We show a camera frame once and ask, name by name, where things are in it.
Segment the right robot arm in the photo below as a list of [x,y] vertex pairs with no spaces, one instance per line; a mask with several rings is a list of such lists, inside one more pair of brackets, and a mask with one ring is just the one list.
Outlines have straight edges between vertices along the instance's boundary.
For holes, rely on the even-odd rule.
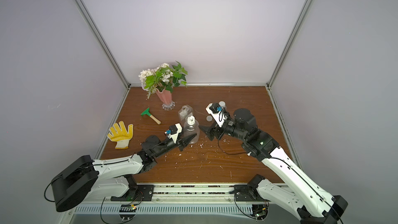
[[210,140],[221,140],[224,135],[239,139],[248,156],[270,168],[289,187],[285,190],[256,175],[248,184],[255,197],[277,204],[302,224],[343,222],[347,201],[342,196],[331,195],[309,178],[274,138],[258,128],[250,110],[240,108],[231,116],[218,103],[210,103],[206,111],[215,121],[210,127],[200,126],[200,129]]

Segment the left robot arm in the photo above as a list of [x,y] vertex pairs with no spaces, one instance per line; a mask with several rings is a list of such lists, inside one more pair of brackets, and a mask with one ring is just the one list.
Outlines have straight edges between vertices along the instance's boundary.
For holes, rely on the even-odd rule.
[[147,172],[156,164],[156,158],[179,148],[183,150],[196,137],[196,134],[161,141],[152,135],[142,143],[142,150],[133,155],[110,159],[93,160],[84,155],[55,176],[51,182],[57,212],[66,212],[94,195],[96,189],[103,189],[101,182],[111,178],[124,177]]

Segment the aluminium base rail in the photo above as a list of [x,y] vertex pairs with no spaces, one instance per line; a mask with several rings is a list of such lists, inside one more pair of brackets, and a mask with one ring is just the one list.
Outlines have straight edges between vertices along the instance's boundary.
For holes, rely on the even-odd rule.
[[231,194],[234,185],[156,185],[151,201],[118,202],[89,200],[68,211],[68,214],[119,216],[122,221],[137,215],[192,214],[254,217],[263,219],[270,205],[276,204],[294,217],[304,203],[290,188],[266,182],[260,192],[275,196],[274,201],[237,202]]

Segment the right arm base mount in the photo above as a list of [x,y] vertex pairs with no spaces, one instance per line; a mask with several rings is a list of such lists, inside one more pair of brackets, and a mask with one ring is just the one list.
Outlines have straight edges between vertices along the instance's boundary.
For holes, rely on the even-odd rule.
[[275,200],[275,196],[265,192],[258,192],[257,188],[249,185],[234,185],[229,194],[234,196],[237,202],[260,202]]

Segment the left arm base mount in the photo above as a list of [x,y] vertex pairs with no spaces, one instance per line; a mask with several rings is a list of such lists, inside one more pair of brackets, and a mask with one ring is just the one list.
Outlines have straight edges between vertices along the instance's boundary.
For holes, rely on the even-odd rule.
[[129,188],[121,197],[111,197],[111,201],[132,202],[151,201],[154,192],[154,185],[137,185]]

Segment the yellow work glove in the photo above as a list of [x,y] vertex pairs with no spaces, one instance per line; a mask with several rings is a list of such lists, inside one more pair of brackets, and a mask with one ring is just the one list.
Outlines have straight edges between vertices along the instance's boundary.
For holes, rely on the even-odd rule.
[[107,134],[111,142],[116,142],[115,149],[128,149],[130,140],[134,135],[134,125],[125,126],[123,121],[114,123]]

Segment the square clear bottle with label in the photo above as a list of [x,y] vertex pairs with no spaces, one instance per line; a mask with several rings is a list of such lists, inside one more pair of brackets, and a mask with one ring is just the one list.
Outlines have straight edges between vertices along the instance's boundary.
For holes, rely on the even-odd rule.
[[193,108],[189,105],[184,105],[178,112],[180,122],[184,123],[186,119],[193,115]]

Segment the pink vase with flowers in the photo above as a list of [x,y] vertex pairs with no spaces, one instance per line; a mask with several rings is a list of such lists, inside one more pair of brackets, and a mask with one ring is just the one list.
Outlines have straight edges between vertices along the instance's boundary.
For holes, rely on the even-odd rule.
[[187,86],[188,71],[176,61],[176,65],[162,63],[156,68],[142,70],[139,74],[142,89],[147,92],[147,99],[157,95],[166,111],[173,110],[175,102],[172,93],[175,87]]

